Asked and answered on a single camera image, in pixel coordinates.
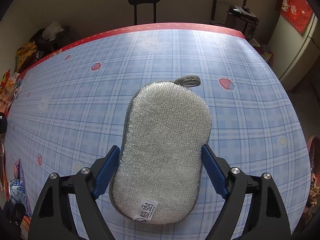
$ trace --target electric pressure cooker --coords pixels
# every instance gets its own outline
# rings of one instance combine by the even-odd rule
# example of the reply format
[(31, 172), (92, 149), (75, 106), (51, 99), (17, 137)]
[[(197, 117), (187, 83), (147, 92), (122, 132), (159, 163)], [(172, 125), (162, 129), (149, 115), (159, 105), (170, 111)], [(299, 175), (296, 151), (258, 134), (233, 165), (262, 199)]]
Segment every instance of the electric pressure cooker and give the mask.
[(258, 18), (246, 6), (230, 6), (227, 11), (226, 27), (241, 31), (247, 40), (253, 38)]

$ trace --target wall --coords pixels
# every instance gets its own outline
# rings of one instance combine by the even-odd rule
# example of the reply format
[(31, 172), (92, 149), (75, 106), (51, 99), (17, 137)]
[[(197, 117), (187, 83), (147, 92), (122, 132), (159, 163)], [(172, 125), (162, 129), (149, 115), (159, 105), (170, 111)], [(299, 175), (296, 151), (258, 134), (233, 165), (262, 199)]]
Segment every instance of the wall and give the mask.
[[(216, 18), (224, 21), (229, 4), (243, 0), (219, 0)], [(248, 0), (260, 19), (257, 37), (268, 42), (278, 20), (276, 0)], [(152, 4), (138, 6), (138, 24), (153, 21)], [(161, 0), (158, 22), (209, 24), (212, 0)], [(128, 0), (15, 0), (0, 22), (0, 75), (14, 68), (15, 51), (40, 28), (58, 20), (70, 26), (70, 37), (78, 40), (95, 33), (133, 25), (133, 7)]]

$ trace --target white bear face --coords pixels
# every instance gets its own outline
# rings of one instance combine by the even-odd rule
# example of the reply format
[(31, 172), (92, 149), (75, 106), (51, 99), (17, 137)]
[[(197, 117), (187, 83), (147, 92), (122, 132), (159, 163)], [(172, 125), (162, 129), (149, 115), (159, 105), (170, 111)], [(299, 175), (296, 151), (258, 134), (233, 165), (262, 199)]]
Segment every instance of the white bear face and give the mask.
[(46, 97), (46, 96), (42, 97), (42, 99), (38, 104), (38, 110), (41, 113), (45, 112), (48, 109), (49, 101), (50, 101), (50, 97)]
[(149, 38), (146, 41), (142, 41), (139, 44), (141, 49), (146, 50), (151, 53), (159, 53), (164, 51), (164, 48), (167, 47), (168, 44), (166, 42), (160, 42), (156, 38)]

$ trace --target floor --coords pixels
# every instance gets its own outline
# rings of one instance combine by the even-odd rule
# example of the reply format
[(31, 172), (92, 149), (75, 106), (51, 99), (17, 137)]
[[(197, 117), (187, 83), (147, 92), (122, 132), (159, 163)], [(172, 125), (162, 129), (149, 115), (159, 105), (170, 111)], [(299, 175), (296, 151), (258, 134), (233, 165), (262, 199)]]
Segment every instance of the floor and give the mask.
[[(295, 93), (288, 93), (289, 98), (296, 110), (305, 139), (312, 135), (320, 135), (320, 106), (311, 84), (306, 84)], [(0, 191), (0, 206), (5, 203), (4, 192)], [(22, 228), (22, 236), (27, 239), (28, 233)]]

